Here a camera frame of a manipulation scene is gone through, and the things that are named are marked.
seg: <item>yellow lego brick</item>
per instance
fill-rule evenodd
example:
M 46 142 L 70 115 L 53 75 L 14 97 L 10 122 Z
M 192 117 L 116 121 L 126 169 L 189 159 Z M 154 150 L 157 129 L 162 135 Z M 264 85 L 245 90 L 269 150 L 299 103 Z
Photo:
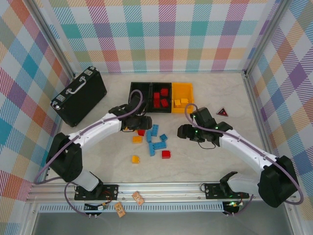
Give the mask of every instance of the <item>yellow lego brick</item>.
M 142 136 L 133 136 L 133 143 L 142 143 Z
M 174 102 L 175 102 L 175 108 L 180 108 L 180 100 L 176 99 L 174 100 Z
M 188 104 L 188 99 L 186 99 L 186 98 L 181 98 L 181 99 L 180 99 L 180 102 L 181 102 L 182 104 Z
M 132 163 L 138 164 L 139 162 L 140 162 L 140 157 L 138 157 L 138 156 L 136 156 L 136 155 L 133 155 Z
M 181 98 L 180 99 L 180 102 L 181 102 L 181 108 L 185 108 L 186 107 L 186 105 L 188 104 L 188 99 L 186 99 L 186 98 Z

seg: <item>blue lego brick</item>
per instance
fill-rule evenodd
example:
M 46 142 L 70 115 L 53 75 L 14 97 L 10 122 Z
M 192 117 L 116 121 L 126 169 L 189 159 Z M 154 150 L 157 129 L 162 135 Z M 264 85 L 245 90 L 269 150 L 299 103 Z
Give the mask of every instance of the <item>blue lego brick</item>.
M 153 143 L 153 147 L 155 150 L 166 148 L 166 142 Z
M 148 142 L 148 143 L 151 143 L 151 141 L 152 141 L 151 130 L 148 130 L 148 131 L 147 131 L 146 137 L 147 137 L 147 142 Z
M 157 131 L 158 131 L 158 125 L 153 124 L 151 135 L 152 136 L 157 136 Z
M 151 157 L 153 157 L 156 154 L 153 143 L 149 143 L 149 152 Z
M 166 134 L 160 135 L 160 140 L 161 141 L 166 141 L 167 140 Z

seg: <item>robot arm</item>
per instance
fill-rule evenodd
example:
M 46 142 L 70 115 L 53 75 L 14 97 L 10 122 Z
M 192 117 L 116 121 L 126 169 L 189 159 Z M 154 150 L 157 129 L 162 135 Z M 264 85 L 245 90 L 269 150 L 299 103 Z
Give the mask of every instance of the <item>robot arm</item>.
M 241 137 L 237 131 L 225 122 L 216 123 L 207 108 L 200 108 L 190 117 L 197 126 L 218 130 L 219 132 L 204 131 L 193 125 L 182 125 L 178 129 L 178 137 L 189 138 L 191 141 L 210 141 L 218 147 L 225 148 L 236 154 L 257 173 L 256 177 L 245 176 L 238 172 L 231 172 L 220 180 L 220 188 L 225 196 L 234 192 L 246 192 L 260 195 L 270 206 L 278 207 L 297 191 L 294 183 L 275 164 L 280 165 L 298 183 L 292 162 L 286 156 L 277 158 L 265 152 Z
M 63 133 L 57 134 L 53 139 L 46 162 L 49 162 L 63 146 L 73 140 L 73 143 L 61 152 L 50 167 L 64 181 L 74 182 L 93 194 L 94 198 L 97 198 L 102 192 L 102 182 L 83 168 L 82 155 L 107 136 L 124 130 L 126 127 L 129 130 L 150 129 L 152 127 L 151 118 L 141 115 L 145 103 L 132 115 L 118 118 L 133 110 L 139 104 L 139 100 L 138 96 L 133 96 L 129 104 L 110 109 L 103 118 L 78 132 L 68 136 Z

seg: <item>triangular warning sign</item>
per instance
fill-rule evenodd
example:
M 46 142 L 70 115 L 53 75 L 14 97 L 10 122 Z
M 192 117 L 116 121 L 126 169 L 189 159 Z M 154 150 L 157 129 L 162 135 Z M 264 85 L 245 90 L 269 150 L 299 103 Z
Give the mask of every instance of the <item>triangular warning sign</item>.
M 227 112 L 226 112 L 226 110 L 225 110 L 224 107 L 222 107 L 216 114 L 217 114 L 217 115 L 221 115 L 221 116 L 228 117 L 228 114 L 227 114 Z

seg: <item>red block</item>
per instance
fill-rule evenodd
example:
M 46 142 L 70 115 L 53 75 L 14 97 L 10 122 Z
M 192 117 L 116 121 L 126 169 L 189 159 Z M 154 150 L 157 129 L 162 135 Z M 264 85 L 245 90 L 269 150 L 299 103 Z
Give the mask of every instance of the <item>red block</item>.
M 154 97 L 154 99 L 160 99 L 160 93 L 155 92 L 153 97 Z
M 153 101 L 153 103 L 154 103 L 154 108 L 155 109 L 159 109 L 161 106 L 160 106 L 160 100 L 159 99 L 155 99 L 154 101 Z
M 162 159 L 169 159 L 169 158 L 171 158 L 171 151 L 163 150 L 162 151 Z
M 137 132 L 139 136 L 145 136 L 146 130 L 138 130 Z
M 166 99 L 162 99 L 162 100 L 161 100 L 161 104 L 162 104 L 162 106 L 163 106 L 164 108 L 167 108 L 167 107 L 168 107 L 168 102 L 167 102 Z
M 168 89 L 167 88 L 161 89 L 161 96 L 168 96 Z

